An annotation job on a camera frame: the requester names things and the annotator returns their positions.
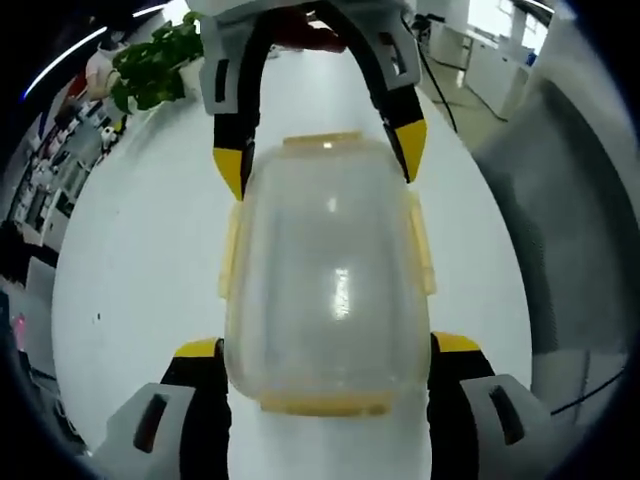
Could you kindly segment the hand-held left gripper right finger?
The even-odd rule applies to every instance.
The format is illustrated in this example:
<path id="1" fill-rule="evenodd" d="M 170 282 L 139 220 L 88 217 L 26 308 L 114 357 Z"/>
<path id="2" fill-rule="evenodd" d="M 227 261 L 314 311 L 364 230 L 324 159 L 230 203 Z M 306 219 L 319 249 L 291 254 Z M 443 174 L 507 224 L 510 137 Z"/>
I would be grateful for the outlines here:
<path id="1" fill-rule="evenodd" d="M 497 375 L 477 343 L 431 335 L 426 409 L 433 479 L 544 479 L 553 431 L 544 405 L 511 375 Z"/>

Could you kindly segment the person's right hand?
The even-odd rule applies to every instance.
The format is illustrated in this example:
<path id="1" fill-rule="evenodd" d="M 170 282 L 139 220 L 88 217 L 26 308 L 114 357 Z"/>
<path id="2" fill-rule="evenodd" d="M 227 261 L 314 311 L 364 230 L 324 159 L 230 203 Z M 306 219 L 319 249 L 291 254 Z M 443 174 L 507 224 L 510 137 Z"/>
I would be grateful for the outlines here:
<path id="1" fill-rule="evenodd" d="M 298 50 L 342 53 L 346 43 L 331 29 L 313 27 L 307 12 L 298 6 L 271 11 L 270 26 L 276 45 Z"/>

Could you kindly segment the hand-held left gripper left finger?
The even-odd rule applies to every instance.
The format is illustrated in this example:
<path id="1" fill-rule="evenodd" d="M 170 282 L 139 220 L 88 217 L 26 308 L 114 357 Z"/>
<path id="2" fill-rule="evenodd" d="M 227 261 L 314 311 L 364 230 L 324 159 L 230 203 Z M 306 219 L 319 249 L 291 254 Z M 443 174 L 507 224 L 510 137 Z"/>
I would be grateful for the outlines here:
<path id="1" fill-rule="evenodd" d="M 180 347 L 158 383 L 107 421 L 92 465 L 104 479 L 227 479 L 231 410 L 224 341 Z"/>

